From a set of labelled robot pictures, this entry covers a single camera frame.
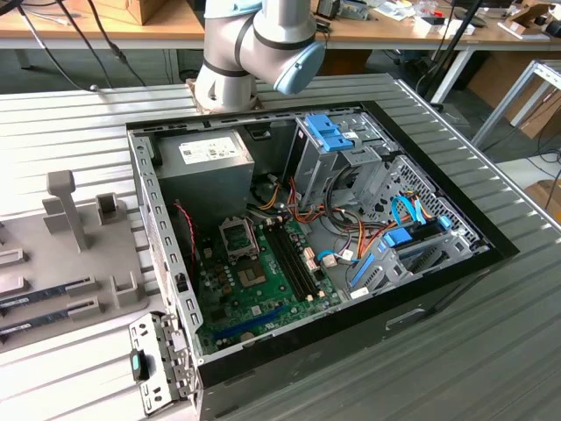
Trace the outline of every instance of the power cable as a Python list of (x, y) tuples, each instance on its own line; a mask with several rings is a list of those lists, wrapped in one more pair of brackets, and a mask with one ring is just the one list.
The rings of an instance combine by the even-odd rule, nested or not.
[[(534, 114), (537, 109), (542, 105), (543, 102), (541, 102), (539, 105), (537, 105), (537, 107), (532, 111), (532, 113), (525, 118), (522, 122), (518, 123), (515, 127), (512, 128), (512, 130), (510, 130), (510, 132), (508, 132), (506, 135), (504, 135), (502, 138), (496, 140), (494, 143), (492, 143), (489, 146), (484, 147), (483, 149), (481, 149), (482, 153), (485, 153), (486, 151), (488, 151), (489, 149), (491, 149), (492, 147), (495, 147), (497, 145), (499, 145), (503, 140), (506, 140), (510, 137), (510, 135), (512, 133), (514, 133), (516, 131), (516, 129), (520, 128), (523, 125), (526, 125), (527, 123), (529, 123), (532, 120), (535, 120), (536, 118), (540, 117), (541, 115), (543, 115), (546, 111), (548, 111), (553, 105), (555, 105), (556, 103), (559, 102), (559, 100), (561, 99), (558, 98), (555, 101), (553, 101), (552, 103), (550, 103), (550, 105), (548, 107), (546, 107), (544, 110), (542, 110), (541, 112)], [(557, 109), (555, 110), (555, 112), (553, 113), (554, 115), (559, 111), (559, 108), (561, 108), (561, 105), (559, 107), (557, 107)]]
[(132, 73), (132, 75), (134, 75), (134, 77), (137, 78), (137, 80), (140, 82), (140, 84), (142, 86), (146, 86), (146, 84), (144, 83), (144, 81), (142, 80), (142, 78), (137, 74), (137, 72), (134, 71), (134, 69), (132, 68), (131, 64), (129, 63), (129, 61), (126, 59), (126, 56), (124, 55), (124, 53), (119, 49), (119, 47), (117, 46), (117, 44), (115, 44), (114, 42), (112, 42), (109, 39), (109, 36), (107, 35), (107, 32), (105, 31), (105, 29), (103, 28), (102, 25), (102, 21), (99, 18), (99, 15), (97, 14), (97, 9), (96, 6), (94, 5), (94, 2), (92, 2), (92, 0), (88, 0), (88, 4), (89, 4), (89, 8), (91, 9), (93, 15), (94, 15), (94, 19), (96, 20), (96, 24), (97, 27), (99, 28), (99, 31), (102, 33), (103, 37), (105, 38), (105, 42), (107, 43), (107, 45), (109, 46), (110, 50), (113, 52), (113, 54), (115, 54), (115, 57), (117, 57), (117, 59), (123, 63), (126, 67), (129, 68), (130, 72)]
[(557, 187), (557, 182), (559, 181), (559, 176), (561, 176), (561, 169), (557, 173), (555, 180), (553, 180), (553, 185), (551, 186), (550, 196), (547, 198), (547, 202), (545, 203), (545, 210), (550, 206), (551, 198), (553, 197), (553, 193), (555, 192), (555, 188)]
[(172, 62), (172, 50), (167, 49), (167, 58), (169, 59), (169, 74), (171, 77), (171, 83), (174, 84), (174, 63)]
[[(434, 53), (434, 57), (436, 58), (439, 54), (440, 54), (440, 50), (442, 49), (442, 45), (444, 44), (444, 40), (446, 39), (446, 34), (448, 33), (448, 28), (450, 28), (450, 22), (452, 21), (452, 17), (454, 16), (454, 8), (456, 7), (456, 5), (452, 5), (451, 10), (450, 10), (450, 17), (448, 18), (448, 24), (446, 25), (446, 29), (444, 30), (444, 35), (442, 37), (442, 39), (440, 39), (440, 44), (438, 45), (437, 50)], [(433, 65), (429, 68), (429, 70), (427, 70), (427, 72), (421, 76), (419, 78), (419, 80), (417, 81), (417, 84), (415, 86), (415, 92), (418, 94), (419, 93), (419, 86), (421, 85), (421, 81), (424, 80), (425, 77), (427, 77), (428, 75), (430, 75), (436, 68), (437, 68), (437, 64), (431, 60), (433, 62)]]
[(165, 70), (166, 70), (166, 78), (167, 78), (167, 83), (169, 83), (170, 85), (172, 84), (172, 80), (169, 77), (169, 73), (167, 72), (167, 56), (166, 56), (166, 50), (161, 50), (162, 55), (164, 56), (164, 66), (165, 66)]
[(105, 81), (107, 82), (107, 85), (110, 88), (113, 88), (113, 85), (111, 84), (111, 81), (109, 79), (109, 75), (107, 74), (107, 70), (105, 69), (105, 66), (103, 65), (101, 59), (99, 58), (99, 56), (97, 55), (96, 51), (94, 50), (94, 48), (91, 46), (91, 44), (89, 43), (88, 39), (86, 38), (86, 36), (83, 34), (82, 30), (78, 27), (78, 25), (76, 24), (76, 22), (74, 21), (74, 18), (72, 17), (72, 15), (70, 14), (70, 12), (68, 11), (67, 7), (62, 3), (62, 0), (56, 0), (56, 3), (59, 5), (60, 9), (64, 12), (64, 14), (66, 15), (68, 21), (70, 22), (70, 24), (74, 27), (74, 29), (76, 30), (76, 32), (78, 32), (78, 34), (80, 35), (80, 37), (82, 38), (82, 40), (84, 41), (84, 43), (86, 44), (86, 46), (88, 46), (89, 51), (94, 55), (94, 57), (96, 58), (97, 63), (99, 64), (99, 66), (102, 68), (103, 71), (103, 75), (105, 76)]
[(72, 84), (72, 86), (74, 86), (76, 89), (78, 90), (86, 90), (88, 92), (97, 92), (98, 88), (96, 85), (92, 85), (89, 88), (84, 88), (82, 86), (80, 86), (78, 83), (74, 82), (74, 80), (72, 80), (72, 78), (68, 75), (68, 73), (62, 68), (62, 66), (59, 64), (59, 62), (54, 58), (53, 54), (51, 53), (51, 51), (48, 49), (48, 47), (45, 45), (45, 43), (43, 42), (43, 39), (41, 39), (41, 37), (39, 36), (39, 34), (37, 33), (37, 31), (35, 30), (35, 26), (33, 26), (32, 21), (29, 19), (29, 17), (25, 14), (25, 11), (22, 7), (18, 6), (18, 11), (19, 14), (21, 15), (22, 19), (24, 20), (25, 24), (27, 25), (27, 27), (29, 28), (29, 31), (33, 34), (33, 37), (37, 40), (37, 43), (39, 44), (39, 46), (41, 48), (43, 48), (43, 51), (45, 51), (46, 55), (48, 56), (49, 60), (54, 64), (54, 66), (57, 68), (57, 70), (67, 79), (67, 81), (70, 82), (70, 84)]

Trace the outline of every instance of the black cable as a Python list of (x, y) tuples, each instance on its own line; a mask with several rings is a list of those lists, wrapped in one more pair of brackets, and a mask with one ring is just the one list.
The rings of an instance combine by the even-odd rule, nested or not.
[(533, 160), (531, 160), (529, 157), (526, 157), (526, 159), (528, 160), (528, 162), (530, 164), (532, 164), (534, 167), (536, 167), (537, 169), (539, 169), (540, 171), (542, 171), (544, 174), (548, 175), (551, 178), (555, 178), (555, 175), (553, 175), (552, 173), (545, 171), (543, 168), (538, 167)]
[[(547, 128), (547, 126), (551, 123), (551, 121), (553, 120), (553, 118), (555, 117), (555, 115), (559, 112), (559, 110), (561, 110), (561, 104), (557, 107), (557, 109), (555, 110), (555, 112), (552, 114), (550, 120), (543, 126), (542, 130), (540, 130), (540, 134), (537, 137), (537, 150), (536, 153), (537, 155), (540, 156), (540, 158), (542, 158), (542, 161), (547, 162), (547, 163), (551, 163), (550, 161), (547, 161), (544, 157), (543, 157), (543, 153), (542, 153), (542, 147), (548, 145), (552, 140), (555, 139), (555, 137), (561, 133), (561, 129), (559, 129), (557, 132), (553, 133), (553, 135), (551, 135), (551, 137), (549, 139), (547, 139), (545, 141), (545, 143), (542, 145), (542, 136), (545, 133), (545, 129)], [(559, 155), (561, 153), (557, 153), (557, 159), (556, 161), (559, 161)]]
[(167, 72), (167, 57), (166, 57), (166, 50), (161, 50), (161, 53), (164, 56), (164, 66), (166, 68), (166, 78), (167, 78), (167, 83), (169, 83), (170, 85), (172, 84), (171, 79), (169, 78), (169, 73)]
[(99, 58), (99, 56), (97, 55), (96, 51), (94, 50), (94, 48), (91, 46), (91, 44), (89, 43), (88, 39), (86, 38), (86, 36), (84, 35), (84, 33), (82, 32), (82, 30), (78, 27), (78, 25), (76, 24), (76, 22), (74, 21), (74, 18), (72, 17), (72, 15), (70, 14), (70, 12), (68, 11), (67, 7), (62, 3), (62, 0), (56, 0), (56, 3), (59, 5), (60, 9), (64, 12), (64, 14), (66, 15), (68, 21), (70, 22), (70, 24), (74, 27), (74, 29), (76, 30), (76, 32), (78, 32), (78, 34), (80, 35), (80, 37), (82, 38), (82, 40), (84, 41), (84, 43), (86, 44), (86, 46), (88, 46), (89, 51), (94, 55), (94, 57), (96, 58), (97, 63), (99, 64), (99, 66), (102, 68), (103, 71), (103, 75), (105, 76), (105, 81), (107, 82), (107, 85), (110, 88), (113, 88), (113, 85), (111, 84), (111, 81), (109, 79), (109, 75), (107, 74), (107, 70), (105, 70), (105, 66), (103, 65), (101, 59)]
[(13, 11), (14, 9), (16, 9), (17, 7), (19, 7), (19, 5), (24, 1), (24, 0), (3, 0), (5, 2), (4, 5), (0, 5), (0, 16), (5, 15), (6, 13), (8, 13), (9, 11)]
[(37, 40), (37, 43), (39, 44), (39, 46), (41, 48), (43, 48), (43, 51), (45, 51), (46, 55), (48, 56), (49, 60), (54, 64), (54, 66), (56, 67), (56, 69), (67, 79), (67, 81), (69, 81), (72, 86), (74, 86), (76, 89), (78, 90), (86, 90), (88, 92), (96, 92), (97, 89), (93, 89), (93, 88), (84, 88), (82, 86), (80, 86), (78, 83), (74, 82), (72, 80), (72, 78), (67, 74), (67, 72), (64, 71), (64, 69), (62, 68), (62, 66), (59, 64), (59, 62), (54, 58), (53, 54), (51, 53), (51, 51), (48, 49), (48, 47), (45, 45), (45, 43), (43, 42), (43, 39), (41, 39), (41, 37), (39, 36), (39, 34), (37, 33), (37, 31), (35, 30), (35, 26), (33, 26), (32, 21), (27, 17), (27, 15), (25, 14), (25, 11), (22, 7), (18, 7), (18, 11), (19, 14), (22, 16), (22, 19), (25, 21), (25, 23), (27, 24), (27, 27), (29, 28), (29, 30), (31, 31), (31, 33), (33, 34), (33, 37), (35, 37), (35, 39)]
[(397, 56), (392, 57), (386, 50), (382, 50), (382, 53), (384, 53), (386, 55), (386, 57), (391, 61), (394, 61), (395, 59), (397, 59)]
[(45, 7), (45, 6), (52, 6), (56, 4), (56, 2), (51, 2), (51, 3), (42, 3), (42, 4), (36, 4), (36, 3), (21, 3), (22, 6), (28, 6), (28, 7)]
[(169, 59), (169, 74), (171, 75), (171, 83), (174, 84), (174, 63), (172, 62), (172, 50), (167, 49), (167, 58)]
[(107, 45), (109, 46), (109, 48), (111, 49), (113, 54), (115, 54), (115, 57), (117, 57), (117, 59), (119, 61), (121, 61), (121, 63), (123, 63), (126, 67), (128, 67), (129, 70), (131, 71), (131, 73), (134, 75), (134, 77), (136, 77), (137, 80), (140, 82), (140, 84), (145, 87), (146, 84), (144, 83), (142, 78), (137, 74), (137, 72), (134, 71), (131, 64), (126, 59), (126, 56), (124, 55), (124, 53), (119, 49), (117, 44), (115, 44), (114, 42), (112, 42), (109, 39), (109, 36), (107, 35), (107, 32), (105, 31), (105, 28), (103, 28), (102, 21), (99, 18), (99, 15), (97, 14), (97, 9), (96, 9), (96, 6), (94, 5), (94, 2), (92, 2), (92, 0), (88, 0), (88, 4), (89, 4), (89, 8), (91, 9), (91, 11), (94, 15), (94, 19), (96, 20), (96, 24), (97, 24), (97, 27), (99, 28), (99, 31), (102, 33), (103, 37), (105, 38), (105, 42), (107, 42)]
[[(543, 103), (540, 103), (539, 105), (537, 105), (537, 107), (533, 110), (533, 112), (532, 112), (527, 118), (525, 118), (524, 121), (518, 123), (518, 125), (516, 125), (515, 127), (513, 127), (512, 130), (511, 130), (510, 132), (508, 132), (508, 133), (507, 133), (505, 136), (503, 136), (502, 138), (496, 140), (496, 141), (495, 141), (494, 143), (492, 143), (491, 145), (486, 146), (486, 147), (484, 147), (483, 149), (481, 149), (481, 152), (482, 152), (482, 153), (485, 153), (486, 151), (488, 151), (488, 150), (491, 149), (492, 147), (495, 147), (495, 146), (499, 145), (503, 140), (508, 139), (508, 138), (510, 137), (510, 135), (516, 131), (516, 129), (518, 129), (518, 128), (521, 127), (522, 125), (525, 125), (525, 124), (529, 123), (530, 121), (532, 121), (532, 120), (534, 120), (534, 119), (540, 117), (541, 115), (543, 115), (543, 114), (544, 114), (546, 111), (548, 111), (553, 105), (555, 105), (556, 103), (558, 103), (560, 99), (561, 99), (561, 98), (556, 99), (555, 101), (553, 101), (552, 103), (550, 103), (550, 105), (549, 105), (548, 107), (546, 107), (544, 110), (542, 110), (542, 112), (540, 112), (540, 113), (534, 115), (534, 113), (537, 111), (537, 109), (538, 109)], [(555, 113), (557, 113), (557, 111), (559, 110), (559, 108), (561, 108), (561, 105), (559, 105), (559, 107), (557, 108), (557, 110), (555, 111)]]
[(437, 50), (435, 51), (435, 59), (437, 58), (438, 54), (440, 53), (440, 50), (442, 49), (442, 45), (444, 44), (444, 40), (446, 39), (446, 35), (448, 34), (448, 29), (450, 28), (450, 22), (454, 19), (454, 8), (456, 7), (455, 4), (452, 5), (451, 9), (450, 9), (450, 17), (448, 18), (448, 24), (446, 24), (446, 29), (444, 30), (444, 35), (442, 36), (442, 39), (440, 40), (440, 44), (438, 45)]
[[(440, 44), (438, 45), (437, 50), (434, 53), (434, 57), (435, 59), (437, 58), (438, 54), (440, 53), (440, 50), (442, 49), (442, 45), (444, 43), (444, 40), (446, 39), (446, 34), (448, 33), (448, 28), (450, 28), (450, 22), (452, 21), (452, 16), (454, 15), (454, 8), (456, 7), (456, 5), (452, 5), (451, 7), (451, 11), (450, 11), (450, 18), (448, 19), (448, 24), (446, 25), (446, 29), (444, 30), (444, 35), (442, 37), (442, 39), (440, 40)], [(431, 61), (433, 62), (433, 65), (430, 66), (430, 68), (427, 69), (427, 71), (425, 72), (424, 75), (422, 75), (419, 80), (417, 81), (417, 84), (415, 86), (415, 92), (419, 93), (419, 86), (421, 85), (421, 82), (423, 81), (423, 79), (425, 77), (427, 77), (428, 75), (430, 75), (436, 68), (437, 68), (437, 64), (435, 63), (434, 60), (431, 59)]]
[(467, 10), (467, 13), (465, 14), (464, 20), (462, 20), (462, 23), (459, 26), (459, 28), (456, 30), (456, 33), (454, 34), (454, 37), (450, 41), (450, 44), (448, 44), (448, 46), (446, 47), (446, 51), (444, 51), (443, 56), (438, 60), (437, 69), (435, 70), (434, 74), (430, 77), (428, 82), (425, 84), (424, 88), (421, 90), (420, 95), (422, 97), (427, 96), (427, 94), (429, 93), (430, 87), (437, 80), (438, 74), (443, 69), (444, 65), (450, 59), (450, 57), (452, 57), (452, 55), (454, 53), (454, 48), (456, 48), (456, 45), (458, 44), (460, 38), (462, 38), (462, 35), (464, 35), (465, 28), (467, 28), (470, 21), (475, 16), (475, 13), (477, 12), (477, 9), (481, 6), (482, 3), (483, 3), (483, 0), (474, 0), (470, 4), (470, 7)]
[(557, 173), (557, 177), (553, 180), (553, 185), (551, 186), (550, 196), (547, 198), (547, 202), (545, 203), (545, 210), (547, 210), (548, 206), (550, 205), (551, 198), (553, 197), (553, 193), (555, 192), (555, 188), (557, 187), (557, 181), (559, 180), (559, 176), (561, 176), (561, 169)]

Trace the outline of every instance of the metal plate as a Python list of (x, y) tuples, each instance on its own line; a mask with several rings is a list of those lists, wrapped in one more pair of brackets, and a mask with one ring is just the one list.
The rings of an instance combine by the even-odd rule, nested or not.
[[(412, 106), (419, 107), (414, 95), (396, 83), (400, 89), (380, 92), (380, 85), (392, 83), (388, 75), (328, 76), (316, 78), (297, 97), (273, 93), (263, 84), (258, 83), (258, 87), (271, 92), (266, 107), (374, 96), (395, 116), (408, 115)], [(332, 88), (336, 86), (355, 88), (341, 89), (338, 92), (343, 94), (334, 96)], [(185, 98), (185, 103), (171, 101), (178, 97)], [(114, 105), (124, 103), (130, 107), (123, 114), (114, 114)], [(38, 177), (39, 182), (46, 168), (60, 165), (79, 168), (75, 174), (77, 202), (92, 201), (100, 192), (117, 191), (129, 209), (136, 209), (123, 123), (195, 113), (181, 85), (115, 89), (103, 96), (83, 92), (9, 96), (0, 104), (14, 110), (6, 111), (12, 116), (25, 113), (37, 120), (32, 125), (2, 125), (0, 171), (13, 186), (12, 195), (18, 194), (14, 199), (18, 206), (4, 208), (3, 202), (0, 215), (40, 209), (39, 199), (46, 192), (28, 175)], [(91, 104), (101, 107), (94, 117), (89, 114)], [(65, 118), (70, 111), (73, 117)], [(451, 128), (442, 124), (435, 128), (412, 138), (431, 142), (456, 137), (460, 140), (451, 141), (465, 145)], [(444, 164), (444, 172), (469, 176), (488, 166), (497, 174), (494, 166), (472, 153), (467, 156), (470, 159), (460, 156)], [(24, 168), (27, 175), (15, 168)], [(500, 226), (509, 222), (526, 226), (520, 228), (525, 233), (516, 234), (521, 235), (515, 241), (518, 246), (535, 244), (535, 219), (525, 225), (525, 215), (535, 210), (521, 203), (519, 193), (486, 196), (476, 204)], [(129, 214), (137, 228), (138, 217), (137, 212)], [(135, 232), (135, 237), (146, 286), (153, 290), (156, 285), (146, 236)], [(557, 380), (561, 248), (549, 239), (540, 244), (530, 246), (511, 265), (490, 275), (429, 322), (224, 419), (433, 420), (434, 414), (439, 420), (556, 419), (561, 411)], [(161, 308), (161, 303), (152, 300), (147, 310)], [(144, 419), (138, 388), (131, 377), (126, 331), (126, 326), (143, 313), (0, 355), (0, 377), (11, 379), (0, 385), (3, 413), (17, 413), (21, 419)], [(38, 400), (50, 404), (38, 406)], [(180, 407), (160, 419), (190, 417), (190, 410)]]

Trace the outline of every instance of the side panel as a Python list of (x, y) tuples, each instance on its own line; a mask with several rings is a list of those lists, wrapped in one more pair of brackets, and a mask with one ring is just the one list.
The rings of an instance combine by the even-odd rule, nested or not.
[(241, 408), (275, 390), (298, 382), (317, 370), (345, 357), (374, 346), (412, 324), (442, 310), (478, 282), (482, 276), (470, 276), (436, 289), (429, 294), (386, 311), (316, 343), (305, 346), (226, 382), (207, 388), (202, 393), (201, 420), (212, 420)]

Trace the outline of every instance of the robotic arm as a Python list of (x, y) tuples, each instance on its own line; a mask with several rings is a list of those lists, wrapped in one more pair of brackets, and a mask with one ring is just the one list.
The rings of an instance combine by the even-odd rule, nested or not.
[(302, 91), (325, 55), (309, 7), (310, 0), (207, 0), (198, 104), (210, 112), (250, 110), (255, 77), (285, 95)]

